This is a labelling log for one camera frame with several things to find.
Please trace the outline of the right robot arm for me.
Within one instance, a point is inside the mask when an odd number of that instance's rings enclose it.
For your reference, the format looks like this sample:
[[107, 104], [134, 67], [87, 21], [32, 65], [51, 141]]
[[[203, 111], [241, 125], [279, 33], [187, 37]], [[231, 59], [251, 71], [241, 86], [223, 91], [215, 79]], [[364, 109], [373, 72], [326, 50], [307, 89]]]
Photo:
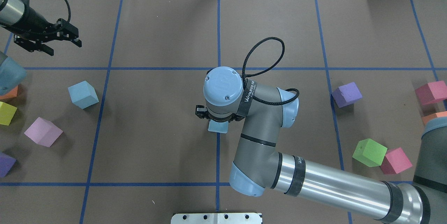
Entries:
[[356, 212], [386, 224], [446, 223], [446, 118], [425, 127], [412, 184], [377, 181], [275, 149], [298, 113], [298, 95], [258, 84], [226, 66], [206, 73], [199, 118], [244, 120], [229, 184], [259, 197], [267, 188]]

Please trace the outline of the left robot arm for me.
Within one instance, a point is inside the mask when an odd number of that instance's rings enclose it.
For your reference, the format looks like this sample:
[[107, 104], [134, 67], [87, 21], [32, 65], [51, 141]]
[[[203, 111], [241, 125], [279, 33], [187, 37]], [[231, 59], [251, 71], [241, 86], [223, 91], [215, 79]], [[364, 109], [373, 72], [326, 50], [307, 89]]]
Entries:
[[48, 22], [30, 5], [30, 0], [1, 0], [1, 27], [10, 32], [9, 42], [13, 42], [27, 52], [44, 52], [54, 55], [54, 49], [47, 46], [51, 41], [70, 41], [77, 47], [82, 46], [79, 30], [71, 23], [71, 7], [68, 0], [68, 18]]

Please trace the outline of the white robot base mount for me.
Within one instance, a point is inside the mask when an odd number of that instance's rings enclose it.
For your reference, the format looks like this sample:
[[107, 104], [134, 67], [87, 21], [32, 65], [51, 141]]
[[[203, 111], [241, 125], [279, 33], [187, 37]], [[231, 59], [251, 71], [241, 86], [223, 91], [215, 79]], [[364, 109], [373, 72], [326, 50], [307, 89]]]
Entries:
[[263, 224], [262, 214], [240, 213], [181, 213], [171, 218], [171, 224]]

